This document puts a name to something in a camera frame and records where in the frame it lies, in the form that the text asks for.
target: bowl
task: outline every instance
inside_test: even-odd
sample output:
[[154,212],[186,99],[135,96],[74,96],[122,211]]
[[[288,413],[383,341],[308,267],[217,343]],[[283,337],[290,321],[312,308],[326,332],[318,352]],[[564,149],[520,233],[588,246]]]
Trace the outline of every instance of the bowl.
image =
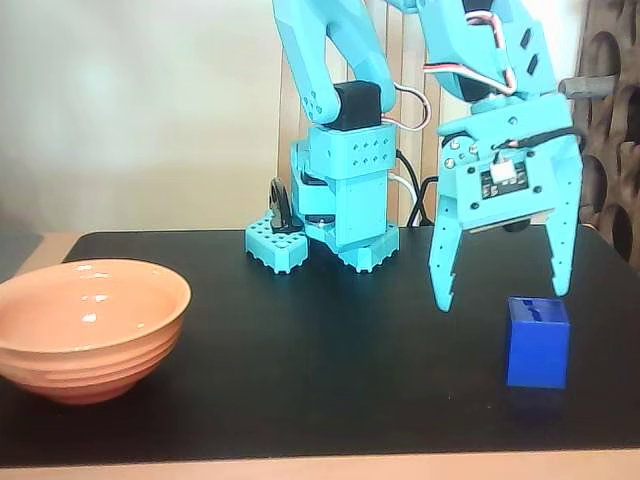
[[180,335],[189,284],[159,265],[90,260],[0,285],[0,375],[59,403],[122,395]]

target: blue cube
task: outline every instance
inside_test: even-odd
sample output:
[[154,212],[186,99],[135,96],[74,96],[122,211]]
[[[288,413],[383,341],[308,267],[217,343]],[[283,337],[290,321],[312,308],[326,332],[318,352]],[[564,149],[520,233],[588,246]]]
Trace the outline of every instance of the blue cube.
[[564,303],[511,297],[509,319],[507,385],[565,388],[570,325]]

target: wire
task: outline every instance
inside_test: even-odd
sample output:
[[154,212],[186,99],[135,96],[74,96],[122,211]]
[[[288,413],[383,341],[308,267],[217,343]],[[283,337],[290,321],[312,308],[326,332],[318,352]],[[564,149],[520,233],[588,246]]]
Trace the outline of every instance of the wire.
[[396,125],[397,127],[403,130],[407,130],[409,132],[419,132],[420,130],[424,129],[427,125],[429,125],[432,117],[431,103],[429,102],[429,99],[427,98],[427,96],[424,93],[422,93],[420,90],[416,90],[415,88],[406,87],[404,85],[400,85],[399,83],[395,83],[395,82],[393,85],[396,87],[396,90],[398,90],[399,92],[410,93],[411,95],[418,97],[418,99],[422,103],[422,121],[415,127],[405,125],[401,121],[396,120],[395,118],[387,117],[386,115],[382,116],[382,121],[385,123],[391,123],[393,125]]
[[[493,28],[493,34],[496,40],[496,47],[499,50],[506,49],[506,40],[504,36],[504,29],[502,21],[493,12],[486,10],[478,10],[475,12],[469,12],[466,14],[466,19],[471,25],[489,24]],[[516,74],[511,66],[508,66],[504,71],[505,84],[496,82],[494,79],[487,77],[471,68],[458,63],[434,63],[427,64],[423,67],[424,73],[436,74],[436,73],[453,73],[460,75],[471,80],[484,83],[505,95],[513,95],[518,90],[518,81]]]
[[550,132],[539,133],[531,137],[521,140],[507,140],[500,145],[492,147],[493,150],[501,150],[503,148],[535,148],[543,143],[550,142],[556,138],[565,137],[567,135],[576,135],[580,137],[580,153],[582,153],[587,145],[587,136],[585,133],[575,127],[559,128]]
[[[411,215],[409,215],[409,225],[413,225],[413,222],[418,216],[420,205],[424,204],[424,198],[427,195],[427,190],[429,189],[429,185],[437,182],[438,182],[438,177],[428,177],[428,178],[425,178],[424,181],[422,182],[422,186],[420,187],[420,192],[418,193],[418,201],[413,206],[413,210],[411,210]],[[425,220],[428,222],[429,226],[433,226],[433,222],[431,220],[429,220],[428,218],[425,218]]]
[[[418,203],[418,194],[416,190],[413,188],[413,186],[411,185],[411,183],[409,182],[409,180],[399,175],[396,175],[395,173],[392,173],[392,172],[389,172],[389,180],[398,182],[400,185],[402,185],[404,188],[407,189],[407,192],[409,192],[409,195],[411,196],[411,205],[415,205],[416,203]],[[414,226],[414,227],[419,226],[417,218],[414,220],[413,223],[414,224],[410,226]]]
[[[420,191],[420,184],[418,183],[418,176],[416,175],[416,171],[413,169],[413,165],[411,162],[407,160],[407,157],[404,156],[400,149],[396,150],[396,158],[402,162],[402,164],[409,172],[409,177],[411,178],[411,183],[413,184],[413,189],[417,192]],[[423,221],[428,221],[427,212],[424,209],[424,205],[420,205],[420,215],[422,215]]]

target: robot arm segment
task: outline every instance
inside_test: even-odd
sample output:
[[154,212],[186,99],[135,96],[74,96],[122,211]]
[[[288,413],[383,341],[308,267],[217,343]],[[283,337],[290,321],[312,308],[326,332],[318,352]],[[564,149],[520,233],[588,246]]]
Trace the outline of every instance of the robot arm segment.
[[381,89],[382,111],[395,104],[391,72],[364,5],[359,0],[273,0],[280,38],[305,113],[314,123],[331,123],[340,100],[325,63],[326,37],[345,57],[358,80]]

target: black cable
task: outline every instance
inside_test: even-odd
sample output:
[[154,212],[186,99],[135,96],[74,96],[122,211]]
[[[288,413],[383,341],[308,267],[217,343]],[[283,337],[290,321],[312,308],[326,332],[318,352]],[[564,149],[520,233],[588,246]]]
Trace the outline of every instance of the black cable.
[[[438,177],[428,177],[425,178],[422,182],[422,186],[420,187],[420,192],[418,193],[418,201],[413,206],[413,210],[411,210],[411,215],[409,215],[409,225],[413,225],[413,222],[418,215],[418,211],[420,210],[420,205],[424,207],[424,197],[427,194],[427,190],[429,189],[429,185],[432,183],[436,183],[438,181]],[[429,220],[428,217],[425,216],[425,220],[428,222],[428,226],[433,226],[433,222]]]
[[507,140],[506,142],[494,147],[495,150],[502,148],[534,148],[543,143],[550,142],[556,138],[564,137],[567,135],[576,135],[580,137],[580,153],[582,153],[587,146],[587,136],[585,133],[575,127],[559,128],[558,130],[552,130],[550,132],[539,133],[538,135],[532,135],[531,137],[523,138],[522,140]]
[[[400,160],[404,164],[404,166],[406,167],[407,171],[409,172],[409,176],[411,177],[411,183],[413,184],[413,189],[415,190],[416,195],[417,195],[418,191],[420,190],[420,184],[418,183],[418,177],[416,176],[416,172],[413,169],[413,166],[411,165],[409,160],[407,160],[407,157],[404,156],[404,154],[402,153],[402,151],[400,149],[396,150],[396,158],[398,160]],[[424,202],[420,203],[419,208],[420,208],[420,215],[422,215],[423,222],[428,222],[429,218],[427,217],[427,212],[424,209]],[[407,227],[409,227],[409,228],[413,227],[413,221],[408,223]]]

